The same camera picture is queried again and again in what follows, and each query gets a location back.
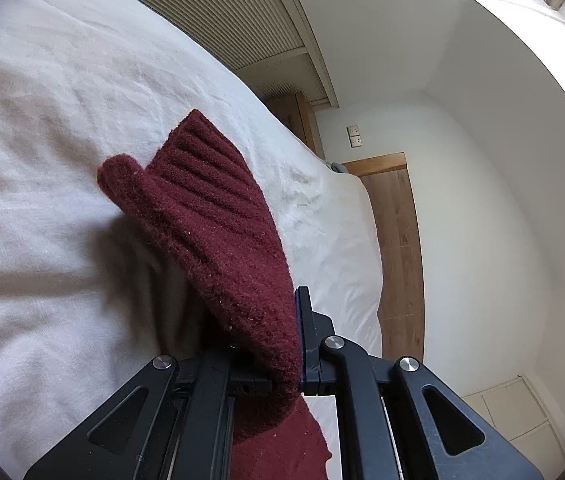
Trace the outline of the dark red knit sweater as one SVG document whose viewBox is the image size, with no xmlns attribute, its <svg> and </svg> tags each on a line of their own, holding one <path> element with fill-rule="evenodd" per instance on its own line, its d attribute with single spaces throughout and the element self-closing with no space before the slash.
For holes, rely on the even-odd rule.
<svg viewBox="0 0 565 480">
<path fill-rule="evenodd" d="M 324 479 L 330 452 L 300 393 L 295 292 L 275 222 L 240 154 L 200 110 L 147 167 L 108 158 L 97 181 L 184 271 L 230 342 L 262 365 L 269 392 L 236 402 L 234 479 Z"/>
</svg>

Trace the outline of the white bed sheet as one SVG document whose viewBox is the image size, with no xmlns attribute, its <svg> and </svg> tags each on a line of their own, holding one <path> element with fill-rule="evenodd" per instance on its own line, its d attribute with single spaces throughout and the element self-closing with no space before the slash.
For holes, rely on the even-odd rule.
<svg viewBox="0 0 565 480">
<path fill-rule="evenodd" d="M 295 289 L 380 349 L 371 203 L 136 0 L 0 0 L 0 468 L 22 478 L 160 353 L 220 321 L 284 370 L 242 408 L 236 479 L 336 479 L 304 401 Z"/>
</svg>

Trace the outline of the wooden headboard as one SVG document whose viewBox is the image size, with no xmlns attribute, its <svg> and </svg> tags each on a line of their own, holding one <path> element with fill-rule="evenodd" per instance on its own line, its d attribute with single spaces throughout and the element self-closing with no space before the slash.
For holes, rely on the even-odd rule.
<svg viewBox="0 0 565 480">
<path fill-rule="evenodd" d="M 383 292 L 378 320 L 383 357 L 424 359 L 425 288 L 423 256 L 411 179 L 402 152 L 347 162 L 359 177 L 373 208 L 381 262 Z"/>
</svg>

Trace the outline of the wooden bedside table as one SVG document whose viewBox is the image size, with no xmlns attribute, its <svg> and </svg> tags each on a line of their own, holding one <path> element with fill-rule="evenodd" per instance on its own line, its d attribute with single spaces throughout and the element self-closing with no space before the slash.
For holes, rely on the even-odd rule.
<svg viewBox="0 0 565 480">
<path fill-rule="evenodd" d="M 302 92 L 266 100 L 265 106 L 316 156 L 325 158 L 319 124 L 313 107 Z"/>
</svg>

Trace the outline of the white louvered wardrobe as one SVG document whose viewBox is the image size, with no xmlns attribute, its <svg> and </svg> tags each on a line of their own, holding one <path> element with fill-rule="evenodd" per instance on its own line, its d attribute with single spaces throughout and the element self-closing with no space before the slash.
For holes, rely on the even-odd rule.
<svg viewBox="0 0 565 480">
<path fill-rule="evenodd" d="M 263 101 L 338 103 L 300 0 L 138 0 L 197 41 Z"/>
</svg>

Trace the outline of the beige wall switch plate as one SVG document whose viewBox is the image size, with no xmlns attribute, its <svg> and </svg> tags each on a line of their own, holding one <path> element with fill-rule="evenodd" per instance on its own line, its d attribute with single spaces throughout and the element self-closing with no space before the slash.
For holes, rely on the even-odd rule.
<svg viewBox="0 0 565 480">
<path fill-rule="evenodd" d="M 358 125 L 348 126 L 347 133 L 351 148 L 361 148 L 363 146 L 362 136 Z"/>
</svg>

